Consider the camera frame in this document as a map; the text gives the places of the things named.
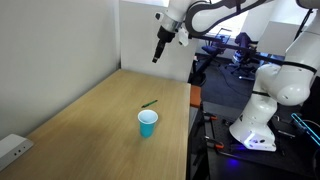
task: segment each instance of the plastic cup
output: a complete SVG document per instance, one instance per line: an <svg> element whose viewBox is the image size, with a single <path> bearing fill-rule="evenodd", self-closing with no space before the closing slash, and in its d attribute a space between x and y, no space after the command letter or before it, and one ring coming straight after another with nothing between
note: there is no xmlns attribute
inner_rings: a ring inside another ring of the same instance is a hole
<svg viewBox="0 0 320 180"><path fill-rule="evenodd" d="M153 134L154 125L158 120L158 114L153 110L143 110L138 114L140 122L140 134L144 138L148 138Z"/></svg>

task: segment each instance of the green pen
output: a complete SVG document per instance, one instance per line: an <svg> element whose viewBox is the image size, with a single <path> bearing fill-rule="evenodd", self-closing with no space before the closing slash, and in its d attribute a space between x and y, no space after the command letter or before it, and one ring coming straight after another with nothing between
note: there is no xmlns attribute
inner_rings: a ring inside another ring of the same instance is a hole
<svg viewBox="0 0 320 180"><path fill-rule="evenodd" d="M149 103L147 103L147 104L144 104L141 108L145 108L145 107L148 107L148 106L150 106L151 104L153 104L153 103L155 103L155 102L157 102L158 100L154 100L154 101L151 101L151 102L149 102Z"/></svg>

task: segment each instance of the white robotic arm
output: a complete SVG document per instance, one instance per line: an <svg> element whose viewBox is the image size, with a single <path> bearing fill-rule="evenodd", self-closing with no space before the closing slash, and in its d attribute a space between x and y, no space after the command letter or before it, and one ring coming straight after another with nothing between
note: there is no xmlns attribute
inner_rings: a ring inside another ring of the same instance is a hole
<svg viewBox="0 0 320 180"><path fill-rule="evenodd" d="M165 43L171 42L185 18L187 31L201 36L220 22L270 0L171 0L159 29L156 62ZM319 9L320 0L296 0L302 8ZM267 123L277 110L277 103L297 105L309 96L311 80L320 66L320 14L287 49L283 65L260 67L249 102L230 126L232 136L246 148L275 151L275 137Z"/></svg>

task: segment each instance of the power strip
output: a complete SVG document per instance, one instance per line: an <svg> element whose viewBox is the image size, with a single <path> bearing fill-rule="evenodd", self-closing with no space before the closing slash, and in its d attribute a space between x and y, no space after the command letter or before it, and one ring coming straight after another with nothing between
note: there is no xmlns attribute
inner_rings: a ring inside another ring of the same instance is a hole
<svg viewBox="0 0 320 180"><path fill-rule="evenodd" d="M33 142L15 134L0 141L0 171L33 146Z"/></svg>

